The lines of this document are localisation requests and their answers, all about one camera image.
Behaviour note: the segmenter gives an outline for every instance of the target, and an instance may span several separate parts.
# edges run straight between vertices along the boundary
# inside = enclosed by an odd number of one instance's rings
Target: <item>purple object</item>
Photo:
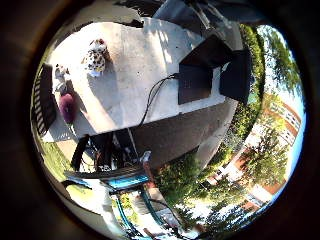
[[[70,93],[60,97],[59,110],[65,122],[72,124],[76,117],[76,101]]]

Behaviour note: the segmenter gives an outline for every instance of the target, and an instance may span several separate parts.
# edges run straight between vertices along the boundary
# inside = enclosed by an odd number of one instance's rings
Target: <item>sky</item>
[[[280,39],[283,41],[283,43],[285,43],[285,39],[283,38],[283,36],[281,35],[281,33],[279,33]],[[275,85],[273,84],[272,78],[270,77],[272,75],[272,70],[270,68],[268,68],[268,65],[266,65],[266,84],[273,86],[274,89],[276,89]],[[304,131],[305,131],[305,127],[306,127],[306,113],[304,112],[304,108],[303,108],[303,101],[302,98],[298,96],[297,93],[295,93],[294,95],[289,94],[286,91],[276,91],[279,95],[279,97],[281,98],[281,100],[283,102],[285,102],[287,105],[289,105],[301,118],[301,125],[300,125],[300,129],[298,131],[298,135],[296,137],[296,140],[292,146],[292,148],[289,150],[289,164],[290,166],[290,173],[289,173],[289,177],[288,179],[290,179],[290,176],[292,175],[298,161],[299,161],[299,156],[300,156],[300,152],[302,149],[302,145],[303,145],[303,137],[304,137]],[[274,202],[281,194],[281,192],[283,191],[283,189],[285,188],[285,186],[278,191],[277,194],[275,194],[273,196],[272,202]]]

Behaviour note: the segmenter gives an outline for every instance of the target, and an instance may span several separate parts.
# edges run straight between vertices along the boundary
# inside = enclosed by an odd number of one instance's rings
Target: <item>green foliage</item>
[[[176,208],[176,211],[181,219],[182,228],[185,231],[191,230],[199,221],[203,221],[201,216],[193,217],[191,209],[186,206]]]
[[[156,183],[169,206],[183,203],[197,188],[199,163],[194,153],[185,154],[170,165],[164,166],[156,176]]]
[[[243,153],[243,178],[248,184],[273,185],[281,183],[286,171],[287,147],[279,145],[275,129],[267,129],[257,146]]]
[[[46,143],[41,141],[41,147],[44,151],[42,155],[44,165],[50,173],[60,182],[66,180],[64,171],[72,170],[70,161],[64,156],[56,143]]]
[[[209,199],[212,203],[239,204],[244,201],[246,190],[236,182],[230,182],[227,175],[212,185],[209,190]]]
[[[290,49],[279,33],[271,27],[264,27],[264,37],[267,44],[267,64],[272,69],[272,77],[277,87],[294,94],[302,92],[298,66],[292,57]]]
[[[241,24],[240,31],[244,43],[250,49],[252,56],[252,72],[256,80],[260,83],[264,82],[265,67],[264,67],[264,48],[261,44],[261,37],[255,28]]]
[[[206,229],[209,232],[206,239],[225,239],[235,232],[251,223],[257,216],[257,213],[248,215],[250,209],[244,209],[241,205],[235,205],[224,214],[221,210],[227,204],[221,202],[211,208],[209,216],[206,218]]]
[[[132,223],[137,223],[138,222],[138,214],[133,210],[132,208],[132,204],[130,202],[130,198],[128,193],[124,193],[120,195],[120,201],[122,204],[122,208],[124,210],[131,210],[132,211],[132,215],[126,215],[126,217],[128,218],[128,220]]]
[[[232,149],[227,147],[224,143],[221,143],[217,153],[213,156],[210,163],[205,169],[199,174],[198,181],[203,182],[213,173],[215,173],[218,168],[224,164],[227,164],[232,157]]]
[[[270,112],[272,105],[281,107],[283,103],[277,94],[265,94],[263,96],[262,109],[259,117],[257,118],[257,123],[266,127],[272,127],[280,133],[285,128],[285,120],[279,114]]]
[[[260,101],[248,106],[239,103],[233,116],[230,128],[232,132],[242,140],[249,135],[261,110]]]

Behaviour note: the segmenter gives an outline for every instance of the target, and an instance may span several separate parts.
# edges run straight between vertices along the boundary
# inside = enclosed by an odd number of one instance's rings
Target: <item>tree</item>
[[[195,153],[188,153],[164,166],[156,176],[156,184],[166,199],[174,207],[183,204],[198,187],[197,176],[200,173]]]
[[[257,118],[257,123],[269,128],[273,128],[278,133],[283,131],[285,129],[285,120],[276,110],[272,110],[272,106],[280,108],[282,105],[283,103],[276,93],[264,94],[260,115]]]
[[[221,202],[212,206],[211,212],[205,220],[206,238],[201,239],[225,239],[241,228],[251,223],[258,213],[251,213],[251,209],[245,209],[241,205],[229,206],[229,210],[222,214],[221,210],[228,204]]]
[[[247,184],[273,185],[281,183],[286,171],[288,147],[279,144],[275,129],[267,129],[260,142],[250,146],[242,154],[241,169],[243,180]]]
[[[194,217],[190,208],[187,206],[176,208],[178,215],[181,219],[182,227],[185,231],[191,230],[199,221],[203,220],[203,217]]]
[[[217,181],[216,185],[212,185],[209,189],[209,198],[213,204],[239,204],[244,201],[246,190],[237,182],[228,180],[228,176],[224,175]]]
[[[130,215],[126,215],[126,217],[128,218],[128,220],[134,224],[136,224],[138,222],[138,214],[133,210],[133,207],[132,207],[132,203],[130,201],[130,197],[129,197],[129,194],[128,193],[124,193],[124,194],[121,194],[120,195],[120,201],[121,201],[121,204],[122,204],[122,208],[125,210],[125,211],[130,211],[132,212],[132,214]]]
[[[262,83],[264,82],[265,77],[263,40],[254,27],[240,24],[240,31],[242,33],[244,43],[250,49],[253,75],[259,83]]]
[[[264,27],[263,30],[267,43],[265,47],[266,63],[272,69],[272,77],[277,87],[291,94],[294,94],[296,90],[301,95],[300,73],[290,49],[274,29]]]

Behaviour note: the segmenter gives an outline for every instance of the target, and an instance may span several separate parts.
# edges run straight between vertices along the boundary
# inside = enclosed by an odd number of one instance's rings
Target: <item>building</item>
[[[266,117],[276,116],[284,120],[284,129],[280,133],[279,143],[282,146],[289,146],[289,149],[291,149],[301,125],[301,118],[299,115],[284,102],[281,102],[281,104],[271,103],[269,108],[264,109],[263,114]],[[231,158],[231,161],[228,164],[220,166],[215,175],[209,177],[207,181],[214,185],[217,183],[217,180],[222,178],[223,175],[228,175],[228,179],[230,181],[239,180],[243,175],[241,165],[244,161],[246,161],[242,153],[245,152],[249,146],[258,144],[263,132],[267,128],[270,128],[270,125],[270,123],[264,125],[261,123],[256,123],[253,126],[249,136],[246,138],[242,148]],[[287,172],[289,171],[290,166],[291,164],[288,161]],[[284,176],[284,181],[280,184],[275,184],[272,186],[255,184],[251,188],[248,188],[248,193],[246,195],[248,202],[244,205],[244,207],[253,208],[254,211],[257,211],[264,204],[272,200],[273,196],[286,184],[287,180],[288,174]]]

